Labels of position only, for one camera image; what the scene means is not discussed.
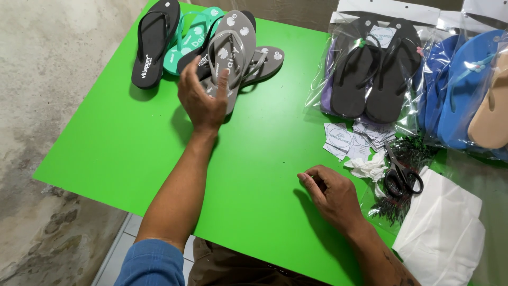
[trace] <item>white tile floor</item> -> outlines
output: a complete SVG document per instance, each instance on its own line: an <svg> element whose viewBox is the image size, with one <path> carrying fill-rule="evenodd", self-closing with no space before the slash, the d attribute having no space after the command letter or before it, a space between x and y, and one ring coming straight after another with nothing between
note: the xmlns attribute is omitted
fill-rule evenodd
<svg viewBox="0 0 508 286"><path fill-rule="evenodd" d="M122 265L123 259L127 254L127 250L134 243L136 235L138 235L141 219L141 216L133 214L129 219L123 233L118 234L121 235L120 240L114 248L113 254L109 260L103 262L106 263L106 268L101 274L101 277L97 282L97 286L112 286L115 284L116 278L120 273L120 267ZM194 238L196 237L192 235L189 237L189 240L187 240L185 249L183 251L183 276L185 277L185 285L187 285L189 272L191 271L192 265L194 264L194 255L192 248Z"/></svg>

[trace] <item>green flower decoration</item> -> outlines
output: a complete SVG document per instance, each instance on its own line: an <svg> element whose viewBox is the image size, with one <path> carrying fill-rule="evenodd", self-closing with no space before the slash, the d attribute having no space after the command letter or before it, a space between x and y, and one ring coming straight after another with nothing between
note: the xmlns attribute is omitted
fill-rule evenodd
<svg viewBox="0 0 508 286"><path fill-rule="evenodd" d="M358 44L359 47L363 48L365 45L365 40L363 38L360 38L359 40L355 40L353 43Z"/></svg>

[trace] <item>blue shirt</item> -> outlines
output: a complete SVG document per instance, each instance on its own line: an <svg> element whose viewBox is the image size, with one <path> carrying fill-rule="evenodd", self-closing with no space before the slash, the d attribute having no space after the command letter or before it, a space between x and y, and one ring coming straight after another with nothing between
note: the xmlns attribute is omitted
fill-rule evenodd
<svg viewBox="0 0 508 286"><path fill-rule="evenodd" d="M183 254L158 239L133 244L125 256L115 286L185 286Z"/></svg>

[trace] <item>beige flip flop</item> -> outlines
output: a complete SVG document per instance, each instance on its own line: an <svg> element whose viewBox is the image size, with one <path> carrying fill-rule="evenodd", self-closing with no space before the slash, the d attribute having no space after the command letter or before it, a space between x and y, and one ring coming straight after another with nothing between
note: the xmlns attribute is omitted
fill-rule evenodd
<svg viewBox="0 0 508 286"><path fill-rule="evenodd" d="M497 56L490 88L474 115L467 134L478 146L508 149L508 49Z"/></svg>

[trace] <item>khaki pants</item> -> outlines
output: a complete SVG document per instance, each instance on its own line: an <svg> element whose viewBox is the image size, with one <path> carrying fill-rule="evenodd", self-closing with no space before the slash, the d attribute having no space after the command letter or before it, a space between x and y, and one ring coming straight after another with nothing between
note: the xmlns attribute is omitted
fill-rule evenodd
<svg viewBox="0 0 508 286"><path fill-rule="evenodd" d="M280 286L329 286L296 272L196 237L188 286L249 283Z"/></svg>

